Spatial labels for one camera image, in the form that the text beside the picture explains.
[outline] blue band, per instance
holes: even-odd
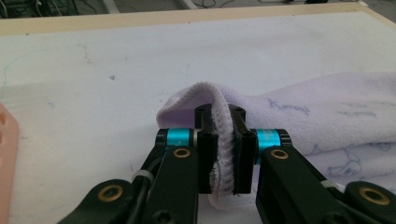
[[[168,129],[166,136],[167,146],[189,146],[190,145],[190,129]]]
[[[280,147],[281,143],[279,133],[275,129],[257,129],[256,133],[259,142],[259,155],[256,164],[261,164],[264,150],[268,147]]]

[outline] fabric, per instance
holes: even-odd
[[[251,129],[288,131],[293,145],[329,179],[366,180],[396,191],[396,74],[337,74],[255,96],[240,91],[197,83],[171,96],[157,116],[160,128],[194,128],[194,108],[212,104],[219,135],[209,195],[215,207],[255,209],[257,186],[249,195],[232,194],[228,104],[247,111]]]

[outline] table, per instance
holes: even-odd
[[[54,223],[96,184],[130,179],[154,144],[156,112],[198,81],[259,94],[333,73],[396,71],[396,25],[355,3],[0,27],[0,101],[21,129],[9,223]],[[199,223],[261,223],[205,196],[199,209]]]

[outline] white tabletop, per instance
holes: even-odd
[[[394,72],[395,40],[394,26],[359,11],[0,36],[0,101],[21,129],[9,223],[57,222],[96,184],[129,180],[180,89],[212,81],[258,94]],[[261,223],[200,200],[199,223]]]

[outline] orange plastic edge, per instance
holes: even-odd
[[[8,223],[18,137],[18,122],[0,104],[0,223]]]

